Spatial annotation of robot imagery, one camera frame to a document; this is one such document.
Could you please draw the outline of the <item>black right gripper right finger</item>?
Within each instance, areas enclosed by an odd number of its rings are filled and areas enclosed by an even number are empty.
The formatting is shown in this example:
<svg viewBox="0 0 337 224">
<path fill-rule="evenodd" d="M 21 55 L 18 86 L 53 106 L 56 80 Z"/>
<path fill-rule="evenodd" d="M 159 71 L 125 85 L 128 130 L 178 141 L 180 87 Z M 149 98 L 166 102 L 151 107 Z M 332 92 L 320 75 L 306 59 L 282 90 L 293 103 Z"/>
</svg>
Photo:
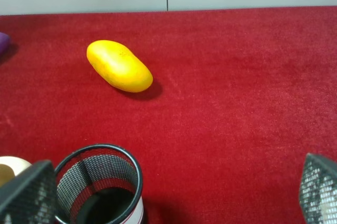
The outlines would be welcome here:
<svg viewBox="0 0 337 224">
<path fill-rule="evenodd" d="M 336 162 L 308 153 L 299 188 L 306 223 L 336 223 Z"/>
</svg>

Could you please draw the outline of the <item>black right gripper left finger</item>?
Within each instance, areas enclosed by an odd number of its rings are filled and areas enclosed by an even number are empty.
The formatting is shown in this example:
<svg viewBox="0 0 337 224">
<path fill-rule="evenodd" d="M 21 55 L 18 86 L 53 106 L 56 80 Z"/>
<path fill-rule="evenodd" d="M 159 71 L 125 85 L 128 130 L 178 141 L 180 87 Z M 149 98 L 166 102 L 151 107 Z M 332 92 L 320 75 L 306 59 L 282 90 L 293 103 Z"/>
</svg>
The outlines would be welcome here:
<svg viewBox="0 0 337 224">
<path fill-rule="evenodd" d="M 56 176 L 50 160 L 40 160 L 1 187 L 1 223 L 54 223 Z"/>
</svg>

